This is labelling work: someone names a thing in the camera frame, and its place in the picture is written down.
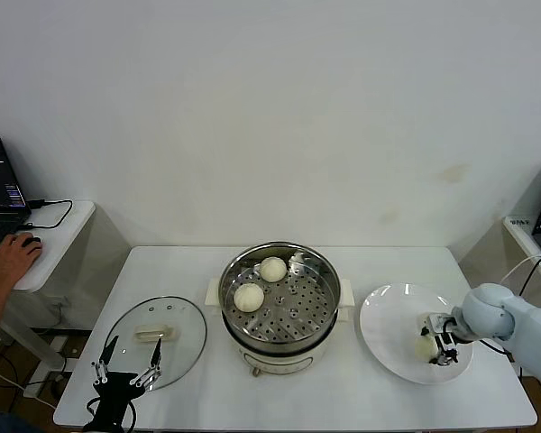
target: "white wall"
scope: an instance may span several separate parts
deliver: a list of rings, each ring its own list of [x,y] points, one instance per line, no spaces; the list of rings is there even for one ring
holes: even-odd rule
[[[541,1],[1,0],[0,134],[129,244],[461,259],[541,170]]]

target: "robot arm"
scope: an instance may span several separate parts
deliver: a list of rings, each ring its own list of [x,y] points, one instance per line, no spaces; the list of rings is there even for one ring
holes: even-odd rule
[[[541,309],[498,284],[471,290],[451,316],[436,315],[457,343],[491,338],[541,380]]]

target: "steamed bun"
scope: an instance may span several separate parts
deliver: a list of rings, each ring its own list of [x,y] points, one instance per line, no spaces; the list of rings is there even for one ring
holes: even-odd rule
[[[287,265],[279,257],[267,257],[261,263],[260,273],[263,280],[276,282],[287,274]]]
[[[234,293],[234,305],[245,313],[259,309],[264,301],[264,292],[252,282],[242,284]]]

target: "person's arm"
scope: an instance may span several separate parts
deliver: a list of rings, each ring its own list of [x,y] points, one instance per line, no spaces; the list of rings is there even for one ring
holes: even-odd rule
[[[24,241],[31,233],[8,235],[0,244],[0,320],[10,292],[14,285],[28,272],[42,252],[40,242],[30,242],[24,248]]]

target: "white table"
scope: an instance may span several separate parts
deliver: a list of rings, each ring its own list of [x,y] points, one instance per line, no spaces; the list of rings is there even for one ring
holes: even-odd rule
[[[68,203],[60,203],[33,210],[27,223],[32,222],[37,226],[52,226],[60,220],[68,206]],[[44,247],[41,256],[32,268],[14,286],[15,290],[32,293],[44,285],[94,213],[94,209],[94,203],[91,201],[75,201],[72,210],[58,227],[27,230],[32,232],[34,236],[40,237]],[[41,360],[30,382],[41,381],[48,375],[48,372],[62,369],[64,358],[58,354],[58,350],[63,346],[66,337],[56,337],[52,344],[48,345],[23,323],[18,317],[18,312],[14,311],[9,304],[6,304],[0,328]],[[72,371],[73,367],[74,362],[70,361],[67,363],[66,371]],[[40,388],[39,384],[28,387],[24,395],[36,395]]]
[[[446,248],[318,248],[351,280],[354,321],[339,322],[325,357],[302,373],[250,374],[220,317],[204,307],[211,277],[243,248],[136,247],[110,293],[54,413],[80,427],[96,397],[90,362],[123,313],[145,299],[179,295],[206,313],[208,337],[197,364],[178,382],[134,401],[139,429],[347,430],[500,428],[536,423],[536,413],[507,358],[475,344],[470,368],[439,386],[407,382],[387,371],[364,344],[358,306],[390,281],[408,281],[461,302],[469,286]],[[130,425],[130,415],[124,426]]]

